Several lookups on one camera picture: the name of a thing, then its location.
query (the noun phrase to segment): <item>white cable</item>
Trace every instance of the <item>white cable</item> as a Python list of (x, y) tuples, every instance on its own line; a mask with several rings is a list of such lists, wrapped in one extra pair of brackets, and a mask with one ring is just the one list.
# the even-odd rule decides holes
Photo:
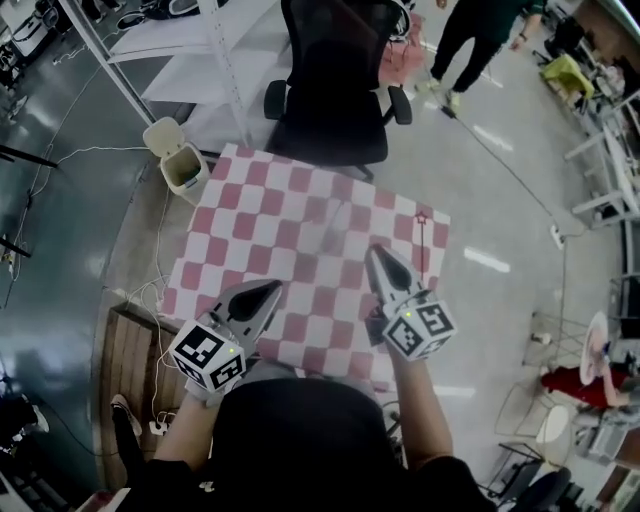
[[(60, 133), (60, 130), (62, 130), (62, 127), (64, 126), (64, 122), (69, 117), (69, 114), (71, 114), (71, 111), (73, 110), (73, 107), (75, 107), (76, 103), (78, 103), (78, 100), (82, 96), (82, 93), (84, 93), (84, 91), (86, 91), (86, 89), (87, 89), (87, 87), (89, 87), (89, 84), (91, 83), (91, 81), (96, 77), (96, 75), (98, 74), (98, 72), (101, 69), (102, 68), (100, 66), (98, 66), (98, 68), (94, 71), (93, 75), (91, 75), (89, 77), (87, 82), (82, 86), (82, 89), (80, 89), (80, 92), (78, 93), (78, 95), (73, 100), (73, 103), (71, 103), (71, 106), (69, 106), (69, 109), (67, 110), (67, 113), (62, 118), (62, 121), (60, 122), (60, 126), (58, 127), (56, 132), (53, 134), (53, 137), (51, 137), (51, 141), (49, 142), (49, 144), (47, 145), (47, 148), (45, 149), (44, 153), (42, 154), (42, 158), (47, 158), (47, 156), (49, 155), (49, 152), (51, 150), (53, 150), (53, 142), (56, 140), (56, 137)], [(34, 189), (35, 189), (35, 186), (36, 186), (36, 182), (38, 181), (38, 177), (40, 176), (40, 169), (42, 169), (42, 164), (40, 164), (38, 166), (38, 169), (36, 171), (36, 175), (33, 178), (33, 183), (31, 184), (31, 188), (29, 189), (29, 200), (33, 199), (35, 196), (40, 194), (44, 190), (44, 188), (47, 186), (47, 184), (49, 183), (49, 177), (51, 176), (51, 169), (49, 169), (49, 174), (47, 175), (47, 179), (45, 180), (44, 185), (42, 185), (42, 187), (40, 187), (37, 192), (35, 192), (35, 193), (33, 192)], [(26, 242), (22, 242), (21, 241), (22, 240), (21, 237), (22, 237), (22, 228), (24, 226), (24, 221), (25, 221), (25, 219), (27, 217), (27, 211), (28, 211), (28, 205), (25, 206), (24, 211), (22, 213), (22, 219), (20, 221), (20, 227), (18, 228), (18, 234), (16, 235), (16, 239), (15, 239), (15, 242), (13, 244), (13, 245), (16, 245), (17, 247), (22, 247), (23, 243), (26, 246)], [(15, 261), (13, 262), (13, 264), (14, 264), (14, 268), (17, 268), (18, 270), (16, 272), (16, 275), (12, 276), (12, 279), (13, 279), (14, 283), (18, 280), (18, 277), (20, 276), (20, 268), (22, 267), (22, 263), (21, 263), (21, 259), (20, 258), (21, 258), (21, 256), (16, 253)]]
[(85, 153), (86, 151), (93, 151), (94, 149), (101, 149), (103, 151), (133, 151), (133, 150), (145, 150), (145, 151), (149, 151), (149, 148), (144, 146), (135, 146), (135, 147), (131, 147), (131, 148), (103, 148), (100, 146), (92, 146), (90, 148), (85, 148), (85, 149), (76, 149), (73, 153), (71, 153), (70, 155), (65, 156), (64, 158), (61, 158), (60, 160), (58, 160), (57, 164), (60, 165), (62, 162), (64, 162), (65, 160), (68, 160), (69, 158), (71, 158), (72, 156), (76, 155), (77, 153)]
[[(109, 37), (114, 36), (114, 35), (119, 34), (119, 33), (120, 33), (120, 31), (116, 30), (115, 32), (111, 32), (110, 34), (107, 34), (106, 36), (104, 36), (102, 38), (102, 42), (104, 43)], [(83, 44), (77, 50), (73, 50), (72, 52), (69, 52), (69, 53), (64, 53), (64, 54), (60, 55), (60, 57), (58, 57), (57, 59), (53, 60), (53, 65), (57, 66), (58, 64), (60, 64), (64, 60), (65, 57), (67, 58), (67, 60), (71, 60), (76, 55), (78, 55), (79, 53), (85, 51), (86, 49), (87, 49), (87, 45)]]
[[(153, 318), (153, 320), (155, 321), (156, 326), (158, 328), (158, 346), (160, 347), (160, 357), (158, 357), (158, 359), (156, 360), (156, 376), (155, 376), (154, 384), (153, 384), (153, 388), (154, 388), (153, 389), (153, 397), (151, 398), (151, 414), (153, 415), (153, 418), (156, 420), (156, 422), (160, 421), (160, 415), (161, 414), (164, 414), (164, 420), (163, 421), (166, 421), (167, 415), (173, 414), (173, 413), (169, 413), (167, 411), (160, 411), (156, 415), (155, 402), (156, 402), (156, 398), (158, 397), (158, 376), (159, 376), (159, 373), (160, 373), (160, 362), (162, 362), (162, 364), (164, 364), (167, 368), (177, 369), (178, 367), (174, 366), (172, 364), (168, 364), (165, 361), (164, 357), (169, 352), (169, 349), (167, 348), (166, 350), (164, 350), (164, 348), (162, 347), (162, 328), (160, 326), (160, 320), (158, 319), (157, 315), (151, 310), (151, 308), (149, 308), (149, 306), (147, 306), (147, 303), (145, 302), (145, 299), (144, 299), (144, 294), (145, 294), (147, 288), (152, 287), (154, 289), (154, 291), (155, 291), (155, 294), (156, 294), (156, 304), (159, 304), (161, 302), (162, 298), (164, 297), (164, 290), (165, 290), (165, 288), (167, 286), (167, 282), (165, 281), (165, 278), (169, 277), (169, 276), (162, 273), (162, 271), (160, 269), (159, 257), (160, 257), (160, 243), (161, 243), (161, 238), (162, 238), (162, 226), (164, 224), (164, 218), (165, 218), (166, 213), (167, 213), (168, 204), (169, 204), (169, 187), (167, 187), (167, 192), (166, 192), (165, 199), (164, 199), (164, 206), (162, 207), (162, 215), (160, 217), (160, 222), (158, 223), (158, 230), (156, 232), (155, 265), (156, 265), (156, 270), (158, 271), (158, 277), (156, 277), (155, 279), (143, 284), (142, 286), (140, 286), (139, 288), (137, 288), (136, 290), (134, 290), (133, 292), (128, 294), (128, 300), (127, 300), (127, 305), (126, 305), (126, 307), (128, 308), (129, 304), (131, 303), (131, 300), (133, 299), (135, 294), (140, 292), (140, 302), (142, 304), (142, 307)], [(156, 286), (156, 283), (158, 281), (162, 281), (162, 293), (161, 294), (158, 292), (158, 287)]]
[(156, 270), (158, 271), (158, 276), (162, 279), (162, 293), (160, 300), (164, 300), (164, 290), (167, 287), (167, 282), (164, 280), (162, 276), (162, 271), (160, 270), (160, 234), (162, 233), (162, 224), (164, 223), (164, 216), (167, 213), (167, 205), (169, 204), (169, 187), (167, 187), (167, 193), (164, 198), (164, 207), (162, 208), (162, 217), (160, 217), (160, 224), (158, 225), (158, 233), (156, 239)]

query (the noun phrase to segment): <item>chair armrest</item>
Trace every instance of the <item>chair armrest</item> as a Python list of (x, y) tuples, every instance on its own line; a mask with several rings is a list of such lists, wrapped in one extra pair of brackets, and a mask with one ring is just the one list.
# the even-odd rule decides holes
[(409, 103), (404, 91), (400, 87), (392, 85), (389, 87), (389, 97), (391, 98), (391, 108), (385, 115), (385, 121), (388, 123), (393, 115), (396, 118), (396, 123), (411, 124), (413, 122), (411, 103)]
[(278, 121), (284, 115), (286, 93), (286, 80), (276, 80), (269, 84), (267, 94), (264, 97), (264, 117)]

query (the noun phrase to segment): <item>table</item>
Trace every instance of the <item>table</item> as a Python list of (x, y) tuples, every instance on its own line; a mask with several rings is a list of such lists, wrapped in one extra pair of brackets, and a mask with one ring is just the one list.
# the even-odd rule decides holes
[[(601, 155), (605, 182), (607, 183), (607, 188), (609, 190), (602, 196), (596, 197), (595, 199), (575, 206), (571, 211), (574, 214), (578, 214), (583, 213), (587, 210), (604, 206), (606, 204), (611, 204), (618, 212), (618, 215), (594, 223), (591, 226), (592, 229), (608, 226), (622, 220), (635, 219), (637, 217), (640, 217), (640, 207), (638, 206), (638, 201), (636, 199), (635, 192), (633, 191), (631, 181), (627, 176), (627, 156), (624, 149), (611, 132), (611, 129), (605, 124), (603, 126), (602, 133), (592, 137), (591, 140), (581, 145), (583, 149), (581, 149), (580, 151), (583, 151), (584, 147), (589, 147), (585, 145), (593, 145), (601, 142), (602, 140), (604, 140), (607, 151), (611, 156), (611, 164), (616, 178), (616, 186), (613, 186), (609, 178), (607, 160), (604, 155)], [(577, 154), (577, 149), (571, 151), (570, 153), (567, 153), (567, 155), (573, 157), (575, 154)], [(622, 206), (619, 204), (620, 199), (622, 199), (624, 201), (624, 204), (627, 206), (629, 210), (628, 213), (625, 213), (624, 208), (622, 208)]]
[(260, 354), (389, 391), (391, 360), (384, 345), (371, 346), (364, 325), (376, 304), (365, 251), (391, 247), (435, 289), (449, 224), (447, 215), (368, 183), (229, 144), (191, 219), (161, 312), (198, 318), (230, 285), (280, 279), (282, 305), (258, 341)]

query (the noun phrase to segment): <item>sneaker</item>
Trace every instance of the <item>sneaker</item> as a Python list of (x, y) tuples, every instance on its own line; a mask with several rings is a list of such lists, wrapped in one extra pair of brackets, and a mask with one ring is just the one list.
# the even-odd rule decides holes
[(455, 91), (447, 92), (447, 106), (456, 116), (460, 110), (460, 93)]
[(49, 432), (49, 422), (47, 421), (47, 418), (44, 417), (44, 414), (42, 414), (42, 412), (40, 411), (37, 405), (34, 405), (32, 407), (33, 407), (33, 412), (38, 418), (38, 423), (37, 423), (38, 430), (40, 432)]
[(111, 399), (111, 407), (113, 409), (119, 408), (126, 412), (135, 436), (140, 437), (142, 435), (142, 427), (140, 426), (140, 422), (133, 415), (131, 409), (129, 409), (129, 402), (127, 402), (127, 399), (125, 397), (123, 397), (122, 395), (115, 395)]
[(416, 91), (423, 94), (430, 91), (437, 91), (438, 89), (440, 89), (440, 80), (436, 80), (435, 78), (416, 84)]

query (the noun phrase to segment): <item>white cube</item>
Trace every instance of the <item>white cube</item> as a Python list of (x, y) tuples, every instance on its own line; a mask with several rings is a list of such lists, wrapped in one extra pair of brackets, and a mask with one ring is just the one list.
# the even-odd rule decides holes
[(188, 320), (169, 346), (178, 369), (213, 393), (247, 369), (244, 350), (195, 320)]
[(400, 308), (383, 334), (405, 359), (415, 361), (427, 359), (456, 332), (447, 305), (434, 301)]

